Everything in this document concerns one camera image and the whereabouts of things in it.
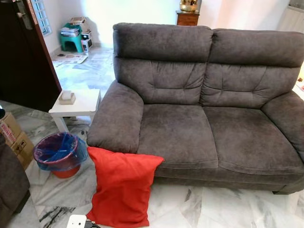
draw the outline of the pillow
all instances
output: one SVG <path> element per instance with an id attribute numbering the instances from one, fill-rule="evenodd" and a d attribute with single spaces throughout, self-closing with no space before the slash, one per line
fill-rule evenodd
<path id="1" fill-rule="evenodd" d="M 150 186 L 162 157 L 88 147 L 95 163 L 97 188 L 87 217 L 115 228 L 148 226 Z"/>

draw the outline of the sofa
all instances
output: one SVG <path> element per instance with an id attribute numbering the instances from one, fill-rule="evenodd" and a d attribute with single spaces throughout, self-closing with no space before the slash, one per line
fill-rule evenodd
<path id="1" fill-rule="evenodd" d="M 0 228 L 21 212 L 30 196 L 28 178 L 18 158 L 0 133 Z"/>
<path id="2" fill-rule="evenodd" d="M 89 146 L 165 161 L 155 181 L 304 189 L 298 32 L 114 25 L 114 72 Z"/>

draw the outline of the white side table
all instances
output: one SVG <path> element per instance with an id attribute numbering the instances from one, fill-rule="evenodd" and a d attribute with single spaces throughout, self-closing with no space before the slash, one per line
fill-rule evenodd
<path id="1" fill-rule="evenodd" d="M 68 132 L 67 125 L 63 117 L 85 115 L 90 116 L 92 121 L 99 106 L 99 89 L 81 89 L 73 90 L 72 92 L 76 97 L 74 104 L 60 104 L 59 97 L 62 94 L 61 92 L 54 106 L 48 112 L 53 117 L 60 132 Z"/>

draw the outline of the stool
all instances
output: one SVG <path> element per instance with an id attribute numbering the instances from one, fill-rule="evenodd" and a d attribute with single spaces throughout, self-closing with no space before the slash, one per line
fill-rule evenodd
<path id="1" fill-rule="evenodd" d="M 75 44 L 75 47 L 77 49 L 77 52 L 83 52 L 82 45 L 81 45 L 81 27 L 79 25 L 70 25 L 69 23 L 65 24 L 64 27 L 70 28 L 70 29 L 79 29 L 79 35 L 77 37 L 65 37 L 60 35 L 60 42 L 62 46 L 62 50 L 66 50 L 66 42 L 70 41 Z"/>

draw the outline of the door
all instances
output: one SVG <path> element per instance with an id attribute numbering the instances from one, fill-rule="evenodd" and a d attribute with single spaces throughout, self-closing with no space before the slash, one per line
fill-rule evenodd
<path id="1" fill-rule="evenodd" d="M 0 0 L 0 100 L 48 112 L 61 86 L 30 0 Z"/>

